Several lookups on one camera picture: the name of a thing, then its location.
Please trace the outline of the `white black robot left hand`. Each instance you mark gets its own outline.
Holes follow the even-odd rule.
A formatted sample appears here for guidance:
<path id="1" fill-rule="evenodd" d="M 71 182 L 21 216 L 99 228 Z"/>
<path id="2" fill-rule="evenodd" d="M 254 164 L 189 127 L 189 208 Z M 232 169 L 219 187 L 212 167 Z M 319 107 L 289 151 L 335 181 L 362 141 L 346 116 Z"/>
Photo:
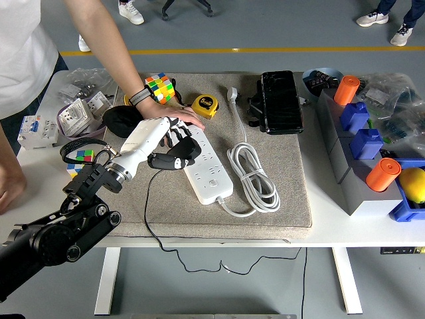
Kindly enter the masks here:
<path id="1" fill-rule="evenodd" d="M 154 169 L 177 170 L 194 164 L 201 147 L 178 118 L 141 121 L 121 147 L 108 169 L 131 180 L 142 162 Z"/>

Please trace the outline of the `person's left hand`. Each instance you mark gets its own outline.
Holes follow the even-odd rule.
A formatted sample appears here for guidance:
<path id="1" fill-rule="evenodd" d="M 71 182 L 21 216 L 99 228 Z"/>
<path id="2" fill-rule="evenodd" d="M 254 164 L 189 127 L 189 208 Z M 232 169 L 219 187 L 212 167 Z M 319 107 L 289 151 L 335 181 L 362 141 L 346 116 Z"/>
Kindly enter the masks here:
<path id="1" fill-rule="evenodd" d="M 204 130 L 205 126 L 201 122 L 199 116 L 190 107 L 171 107 L 157 103 L 152 98 L 146 98 L 139 102 L 136 106 L 139 113 L 145 118 L 178 118 L 185 123 L 191 123 L 198 128 Z"/>

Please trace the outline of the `person's right hand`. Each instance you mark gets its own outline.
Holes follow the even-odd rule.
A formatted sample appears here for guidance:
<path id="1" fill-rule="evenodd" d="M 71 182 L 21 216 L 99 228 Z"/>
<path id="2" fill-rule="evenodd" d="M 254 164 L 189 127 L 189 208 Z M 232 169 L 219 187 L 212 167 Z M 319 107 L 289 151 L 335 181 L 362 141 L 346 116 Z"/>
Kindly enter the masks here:
<path id="1" fill-rule="evenodd" d="M 1 214 L 18 198 L 27 186 L 27 179 L 18 163 L 1 166 Z"/>

